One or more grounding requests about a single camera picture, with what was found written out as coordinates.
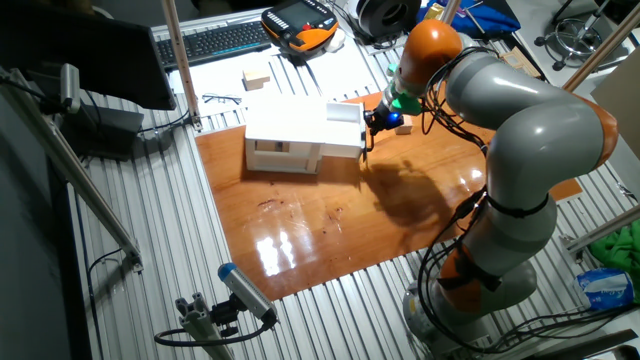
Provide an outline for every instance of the keyboard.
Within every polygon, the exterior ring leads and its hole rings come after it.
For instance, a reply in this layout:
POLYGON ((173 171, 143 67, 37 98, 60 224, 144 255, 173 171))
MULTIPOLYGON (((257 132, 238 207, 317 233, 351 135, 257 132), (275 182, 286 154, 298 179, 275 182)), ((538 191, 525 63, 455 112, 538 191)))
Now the keyboard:
MULTIPOLYGON (((189 65, 198 65, 271 47, 260 21, 230 25, 184 36, 189 65)), ((157 42, 165 70, 178 68, 170 40, 157 42)))

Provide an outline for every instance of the white box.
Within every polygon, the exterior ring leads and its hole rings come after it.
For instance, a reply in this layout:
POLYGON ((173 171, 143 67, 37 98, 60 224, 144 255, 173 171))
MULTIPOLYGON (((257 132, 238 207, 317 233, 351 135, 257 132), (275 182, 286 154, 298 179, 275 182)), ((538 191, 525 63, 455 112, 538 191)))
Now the white box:
POLYGON ((274 96, 247 105, 248 170, 316 174, 323 156, 358 161, 365 147, 362 104, 274 96))

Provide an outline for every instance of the blue cloth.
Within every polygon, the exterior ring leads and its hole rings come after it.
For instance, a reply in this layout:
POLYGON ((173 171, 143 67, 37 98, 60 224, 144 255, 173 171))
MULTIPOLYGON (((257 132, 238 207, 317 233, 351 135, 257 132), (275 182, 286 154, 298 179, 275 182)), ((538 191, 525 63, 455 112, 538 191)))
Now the blue cloth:
MULTIPOLYGON (((438 2, 443 5, 446 4, 446 0, 430 0, 426 7, 420 8, 418 12, 418 22, 424 19, 424 16, 427 14, 427 11, 431 8, 431 6, 438 2)), ((504 33, 512 33, 516 30, 520 29, 520 22, 517 19, 508 16, 507 14, 501 13, 498 10, 487 6, 489 1, 485 1, 482 5, 476 6, 469 11, 473 14, 473 17, 478 21, 478 24, 482 26, 484 31, 487 33, 487 36, 493 37, 496 35, 504 34, 504 33)), ((471 7, 476 2, 474 0, 462 0, 460 3, 460 9, 456 13, 456 16, 453 19, 453 26, 456 31, 465 33, 472 38, 479 39, 481 38, 480 30, 475 26, 473 21, 469 19, 468 16, 461 10, 467 7, 471 7)))

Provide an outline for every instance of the computer monitor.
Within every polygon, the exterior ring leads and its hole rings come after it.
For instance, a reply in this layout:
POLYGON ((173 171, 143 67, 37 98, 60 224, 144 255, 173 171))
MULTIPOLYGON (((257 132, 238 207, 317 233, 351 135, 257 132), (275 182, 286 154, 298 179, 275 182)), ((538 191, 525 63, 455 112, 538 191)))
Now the computer monitor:
POLYGON ((5 70, 57 77, 65 63, 79 69, 82 89, 147 109, 176 107, 150 28, 29 1, 0 0, 0 65, 5 70))

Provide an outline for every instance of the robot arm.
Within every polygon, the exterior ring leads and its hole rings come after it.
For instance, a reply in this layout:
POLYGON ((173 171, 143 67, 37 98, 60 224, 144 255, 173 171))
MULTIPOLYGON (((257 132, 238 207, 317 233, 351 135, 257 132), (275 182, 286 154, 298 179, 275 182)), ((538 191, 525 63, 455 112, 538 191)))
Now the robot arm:
MULTIPOLYGON (((372 117, 381 121, 385 112, 417 114, 411 104, 425 96, 432 76, 461 50, 457 33, 448 25, 426 20, 416 26, 372 117)), ((456 114, 496 130, 486 160, 488 203, 445 259, 439 279, 427 280, 423 292, 441 322, 456 327, 473 325, 535 291, 536 273, 528 259, 547 244, 556 225, 549 190, 606 161, 618 131, 615 119, 599 106, 487 53, 464 57, 442 80, 456 114)), ((437 342, 438 326, 416 307, 422 288, 418 285, 405 297, 405 318, 415 335, 437 342)))

